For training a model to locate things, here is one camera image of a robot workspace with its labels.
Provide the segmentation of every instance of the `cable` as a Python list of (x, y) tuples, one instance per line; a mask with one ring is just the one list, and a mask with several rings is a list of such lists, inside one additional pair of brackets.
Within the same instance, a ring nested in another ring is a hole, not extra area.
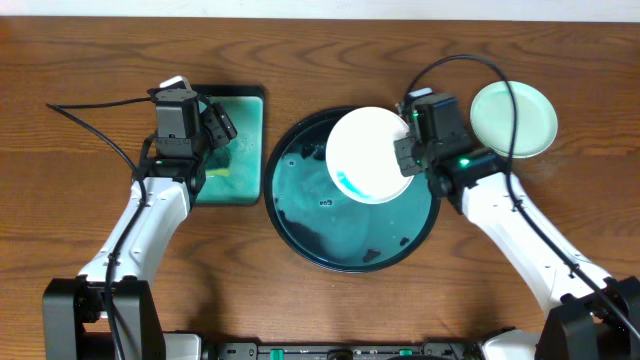
[(120, 339), (120, 333), (118, 331), (118, 326), (116, 325), (115, 315), (117, 313), (117, 309), (113, 305), (113, 292), (111, 290), (111, 281), (112, 281), (112, 278), (113, 278), (114, 267), (116, 266), (118, 256), (120, 255), (120, 249), (122, 248), (122, 245), (124, 244), (124, 240), (127, 238), (127, 235), (129, 234), (129, 232), (131, 231), (131, 229), (135, 225), (136, 221), (140, 217), (140, 214), (144, 210), (144, 207), (145, 207), (145, 205), (147, 203), (147, 190), (146, 190), (146, 187), (144, 186), (144, 181), (143, 181), (144, 179), (142, 179), (142, 177), (140, 176), (140, 174), (138, 172), (138, 169), (136, 168), (134, 163), (131, 161), (129, 156), (127, 156), (127, 154), (116, 143), (114, 143), (106, 135), (101, 133), (98, 129), (94, 128), (93, 126), (87, 124), (86, 122), (80, 120), (79, 118), (73, 116), (72, 114), (66, 112), (63, 109), (105, 108), (105, 107), (133, 104), (133, 103), (149, 101), (149, 100), (151, 100), (151, 98), (138, 98), (138, 99), (118, 101), (118, 102), (113, 102), (113, 103), (88, 104), (88, 105), (53, 105), (53, 104), (47, 104), (47, 107), (49, 107), (50, 109), (53, 109), (54, 111), (62, 114), (63, 116), (65, 116), (69, 120), (75, 122), (76, 124), (82, 126), (85, 129), (87, 129), (89, 132), (91, 132), (92, 134), (96, 135), (102, 141), (107, 143), (107, 145), (109, 145), (113, 150), (115, 150), (115, 152), (118, 153), (118, 155), (120, 155), (120, 157), (122, 157), (122, 159), (125, 161), (125, 163), (127, 163), (127, 165), (131, 168), (131, 171), (133, 172), (134, 179), (135, 179), (135, 181), (138, 182), (138, 184), (140, 186), (140, 202), (138, 204), (138, 208), (133, 213), (133, 216), (131, 217), (131, 219), (127, 223), (127, 226), (122, 231), (122, 234), (120, 234), (120, 237), (118, 238), (118, 241), (116, 241), (116, 244), (113, 247), (113, 250), (109, 253), (109, 256), (108, 256), (109, 260), (107, 262), (107, 269), (106, 269), (106, 273), (105, 273), (103, 306), (104, 306), (105, 312), (107, 313), (107, 320), (109, 321), (109, 327), (111, 328), (111, 335), (113, 337), (114, 346), (116, 348), (116, 352), (117, 352), (118, 357), (119, 357), (120, 360), (125, 360), (124, 348), (122, 347), (122, 341)]
[(404, 101), (406, 102), (408, 100), (411, 90), (415, 87), (415, 85), (424, 75), (426, 75), (429, 71), (433, 70), (435, 67), (448, 63), (449, 61), (453, 61), (453, 60), (472, 60), (472, 61), (480, 62), (486, 65), (487, 67), (489, 67), (491, 70), (493, 70), (498, 75), (500, 80), (502, 80), (507, 86), (507, 90), (509, 91), (509, 96), (511, 97), (511, 105), (513, 107), (513, 130), (511, 133), (511, 143), (509, 144), (509, 154), (507, 156), (507, 161), (505, 165), (505, 178), (507, 183), (507, 192), (509, 193), (509, 197), (511, 198), (511, 201), (513, 201), (514, 207), (518, 209), (518, 211), (520, 212), (524, 220), (533, 229), (533, 231), (542, 239), (542, 241), (544, 241), (544, 243), (547, 244), (549, 248), (551, 248), (551, 250), (565, 263), (565, 265), (569, 267), (571, 272), (573, 274), (576, 274), (580, 278), (580, 280), (582, 280), (587, 286), (589, 286), (593, 290), (593, 292), (603, 301), (603, 303), (614, 313), (614, 315), (618, 318), (618, 320), (620, 320), (624, 324), (624, 326), (629, 330), (629, 332), (632, 333), (633, 336), (635, 336), (638, 339), (638, 341), (640, 341), (640, 332), (638, 332), (638, 329), (636, 329), (635, 326), (633, 326), (629, 318), (622, 312), (622, 310), (620, 310), (613, 303), (613, 301), (611, 301), (611, 299), (609, 299), (609, 297), (606, 294), (602, 292), (600, 287), (595, 282), (593, 282), (593, 280), (591, 280), (580, 269), (580, 265), (571, 261), (571, 259), (567, 255), (565, 255), (565, 253), (562, 252), (562, 250), (560, 250), (560, 248), (558, 248), (558, 246), (554, 244), (553, 241), (551, 241), (551, 239), (549, 239), (549, 237), (538, 227), (538, 225), (536, 225), (536, 223), (529, 217), (529, 214), (527, 214), (524, 208), (522, 207), (522, 200), (518, 199), (518, 197), (514, 193), (513, 187), (511, 184), (511, 173), (513, 169), (513, 153), (516, 146), (516, 135), (517, 135), (517, 128), (518, 128), (518, 107), (516, 104), (516, 96), (513, 92), (513, 89), (511, 88), (509, 79), (504, 74), (504, 72), (498, 67), (498, 65), (496, 65), (492, 61), (485, 59), (483, 57), (476, 56), (476, 55), (469, 55), (469, 54), (452, 55), (452, 56), (448, 56), (446, 58), (440, 59), (434, 62), (433, 64), (427, 66), (422, 71), (420, 71), (418, 75), (416, 75), (416, 77), (413, 79), (413, 81), (411, 81), (411, 83), (409, 84), (409, 87), (407, 87), (407, 90), (405, 91), (405, 94), (403, 97)]

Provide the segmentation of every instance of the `white wall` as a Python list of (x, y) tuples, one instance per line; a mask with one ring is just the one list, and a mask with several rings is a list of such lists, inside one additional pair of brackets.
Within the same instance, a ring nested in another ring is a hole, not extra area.
[(640, 0), (0, 0), (0, 14), (640, 22)]

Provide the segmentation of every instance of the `wooden table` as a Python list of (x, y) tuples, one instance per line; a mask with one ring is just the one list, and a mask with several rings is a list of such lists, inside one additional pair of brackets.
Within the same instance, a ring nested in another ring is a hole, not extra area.
[[(618, 278), (640, 273), (640, 26), (507, 22), (4, 18), (0, 20), (0, 358), (44, 356), (41, 296), (99, 250), (129, 197), (129, 169), (45, 108), (144, 96), (175, 74), (268, 90), (265, 159), (304, 116), (336, 105), (392, 107), (425, 64), (456, 53), (497, 61), (554, 104), (550, 150), (518, 160), (537, 205)], [(494, 75), (471, 63), (431, 87), (468, 113)], [(133, 158), (149, 104), (78, 111)], [(153, 294), (165, 330), (216, 340), (421, 342), (542, 312), (492, 242), (444, 204), (428, 240), (389, 269), (323, 270), (290, 250), (264, 201), (195, 209)], [(90, 329), (105, 329), (104, 324)]]

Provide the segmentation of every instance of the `round tray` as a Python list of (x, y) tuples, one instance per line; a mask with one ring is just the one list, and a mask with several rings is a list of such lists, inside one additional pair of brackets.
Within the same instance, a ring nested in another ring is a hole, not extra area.
[(356, 108), (321, 111), (290, 129), (271, 154), (264, 182), (267, 212), (282, 239), (319, 266), (352, 273), (406, 258), (426, 239), (440, 208), (421, 175), (377, 205), (352, 200), (335, 186), (325, 146), (333, 126)]

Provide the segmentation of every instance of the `teal rectangular tray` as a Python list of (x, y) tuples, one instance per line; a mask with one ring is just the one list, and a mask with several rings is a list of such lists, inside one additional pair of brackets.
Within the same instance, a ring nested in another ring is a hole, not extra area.
[(259, 86), (193, 85), (193, 90), (220, 102), (238, 131), (229, 145), (208, 159), (207, 181), (196, 206), (254, 205), (262, 189), (265, 96)]

